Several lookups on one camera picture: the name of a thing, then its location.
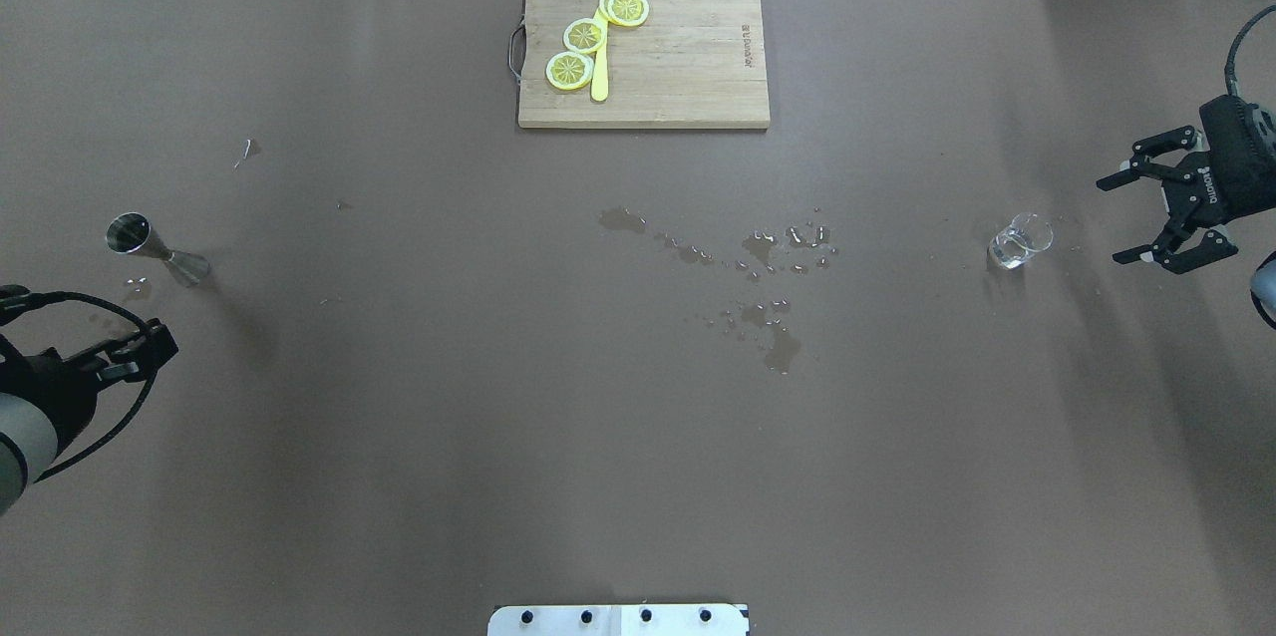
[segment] lemon slice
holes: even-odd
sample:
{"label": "lemon slice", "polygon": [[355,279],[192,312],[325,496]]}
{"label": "lemon slice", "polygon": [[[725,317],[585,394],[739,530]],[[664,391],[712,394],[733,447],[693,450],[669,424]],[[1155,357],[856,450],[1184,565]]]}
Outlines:
{"label": "lemon slice", "polygon": [[551,86],[560,91],[574,91],[583,87],[593,77],[593,59],[565,50],[545,64],[545,77]]}
{"label": "lemon slice", "polygon": [[611,9],[607,8],[607,1],[610,0],[598,0],[598,10],[601,10],[602,14],[606,15],[607,20],[615,23],[614,17],[611,15]]}
{"label": "lemon slice", "polygon": [[606,26],[593,18],[582,18],[579,20],[573,20],[567,31],[563,31],[563,45],[568,50],[574,50],[575,52],[590,55],[598,50],[602,41],[606,40],[607,32]]}
{"label": "lemon slice", "polygon": [[651,4],[647,0],[607,0],[607,10],[604,13],[616,26],[633,28],[647,22]]}

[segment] yellow knife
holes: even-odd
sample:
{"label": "yellow knife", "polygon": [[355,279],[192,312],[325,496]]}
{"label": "yellow knife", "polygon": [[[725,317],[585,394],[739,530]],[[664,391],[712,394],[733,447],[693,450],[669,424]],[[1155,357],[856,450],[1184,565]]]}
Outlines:
{"label": "yellow knife", "polygon": [[602,14],[602,9],[593,11],[593,19],[602,23],[602,45],[593,54],[593,80],[590,83],[590,97],[597,102],[607,100],[610,86],[607,84],[607,27],[610,22]]}

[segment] metal handle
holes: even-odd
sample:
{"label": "metal handle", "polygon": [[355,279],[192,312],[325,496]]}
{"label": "metal handle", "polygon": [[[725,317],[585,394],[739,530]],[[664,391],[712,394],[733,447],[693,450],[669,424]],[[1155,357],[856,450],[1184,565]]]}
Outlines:
{"label": "metal handle", "polygon": [[523,61],[524,61],[524,60],[527,60],[527,15],[526,14],[518,17],[518,27],[514,28],[514,32],[509,34],[509,51],[505,54],[505,64],[509,65],[509,72],[514,73],[514,84],[516,86],[523,86],[523,73],[519,72],[522,69],[522,65],[519,65],[518,69],[514,69],[514,40],[516,40],[516,37],[518,37],[518,33],[523,33]]}

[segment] cable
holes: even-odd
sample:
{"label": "cable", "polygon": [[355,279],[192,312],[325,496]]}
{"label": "cable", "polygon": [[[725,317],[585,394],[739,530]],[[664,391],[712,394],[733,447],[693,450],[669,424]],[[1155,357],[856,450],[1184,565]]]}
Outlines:
{"label": "cable", "polygon": [[77,301],[77,303],[83,303],[83,304],[91,304],[93,307],[105,309],[105,310],[107,310],[107,312],[110,312],[112,314],[116,314],[116,315],[122,317],[124,319],[128,319],[129,322],[131,322],[138,329],[142,331],[142,340],[143,340],[144,346],[147,349],[147,354],[151,356],[151,360],[149,360],[151,361],[151,374],[147,374],[147,381],[145,381],[145,383],[142,384],[142,391],[138,392],[138,397],[133,401],[133,406],[129,407],[129,411],[125,413],[122,418],[120,418],[120,421],[115,423],[115,427],[110,428],[110,430],[106,434],[102,434],[102,437],[98,438],[98,441],[96,441],[92,444],[89,444],[88,447],[84,447],[83,450],[80,450],[80,452],[78,455],[75,455],[75,456],[73,456],[70,458],[63,460],[61,464],[57,464],[55,466],[51,466],[51,467],[46,469],[45,473],[41,474],[36,479],[36,481],[45,481],[45,479],[48,479],[50,476],[52,476],[55,474],[66,471],[68,469],[70,469],[75,464],[83,461],[85,457],[88,457],[89,455],[92,455],[97,450],[100,450],[103,446],[106,446],[106,443],[110,442],[111,439],[114,439],[116,437],[116,434],[119,434],[120,432],[122,432],[124,428],[128,427],[130,421],[133,421],[133,418],[137,416],[138,411],[142,409],[142,404],[147,401],[147,396],[151,393],[151,387],[153,387],[154,383],[156,383],[156,374],[160,373],[160,368],[158,368],[158,361],[160,360],[157,359],[158,355],[156,354],[154,344],[151,341],[151,328],[147,327],[145,322],[142,322],[140,317],[138,317],[137,314],[133,314],[131,312],[124,309],[122,307],[116,307],[116,305],[114,305],[114,304],[111,304],[111,303],[108,303],[106,300],[94,298],[92,295],[83,295],[80,292],[48,292],[47,296],[50,298],[50,303],[48,304],[60,303],[60,301]]}
{"label": "cable", "polygon": [[1256,23],[1272,11],[1276,11],[1276,5],[1268,5],[1259,10],[1258,15],[1254,15],[1240,27],[1240,32],[1231,41],[1231,50],[1228,51],[1228,63],[1222,66],[1222,79],[1228,83],[1228,95],[1240,97],[1240,83],[1236,82],[1236,50],[1240,49],[1240,41],[1245,40],[1245,33],[1249,32],[1249,28],[1253,28]]}

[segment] black cable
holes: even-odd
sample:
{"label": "black cable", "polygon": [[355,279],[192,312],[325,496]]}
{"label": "black cable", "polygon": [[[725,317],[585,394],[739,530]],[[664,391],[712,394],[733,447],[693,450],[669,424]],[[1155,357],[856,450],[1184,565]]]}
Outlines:
{"label": "black cable", "polygon": [[151,393],[151,387],[153,387],[156,383],[156,374],[160,373],[160,367],[158,367],[160,360],[158,360],[158,354],[156,354],[154,342],[151,341],[151,328],[147,327],[145,322],[142,322],[140,317],[133,314],[131,312],[124,309],[122,307],[116,307],[106,300],[94,298],[92,295],[83,295],[80,292],[47,292],[47,296],[50,298],[50,304],[60,301],[77,301],[83,304],[91,304],[93,307],[105,309],[112,314],[116,314],[131,322],[138,329],[142,331],[142,338],[147,349],[147,354],[149,354],[151,358],[149,359],[151,374],[147,374],[147,381],[145,383],[142,384],[142,391],[138,392],[138,397],[133,401],[133,406],[129,407],[129,411],[124,414],[122,418],[120,418],[120,421],[115,423],[115,427],[110,428],[110,430],[106,434],[102,434],[102,437],[98,441],[80,450],[78,455],[63,460],[61,464],[57,464],[56,466],[46,469],[45,473],[36,479],[36,481],[45,481],[45,479],[48,479],[55,474],[70,469],[75,464],[83,461],[85,457],[96,452],[97,450],[106,446],[107,442],[110,442],[120,432],[122,432],[124,428],[128,427],[130,421],[133,421],[133,418],[137,416],[138,411],[142,409],[142,404],[147,401],[147,396]]}
{"label": "black cable", "polygon": [[22,356],[18,347],[13,346],[13,342],[9,340],[5,340],[4,335],[0,335],[0,356],[4,356],[5,363],[27,363],[27,358]]}
{"label": "black cable", "polygon": [[1228,51],[1228,63],[1222,66],[1222,79],[1228,83],[1228,95],[1240,97],[1240,83],[1236,82],[1236,50],[1240,49],[1240,41],[1245,40],[1245,33],[1249,32],[1249,28],[1253,28],[1256,23],[1272,11],[1276,11],[1276,5],[1268,5],[1259,10],[1258,15],[1254,15],[1240,27],[1240,32],[1231,41],[1231,50]]}

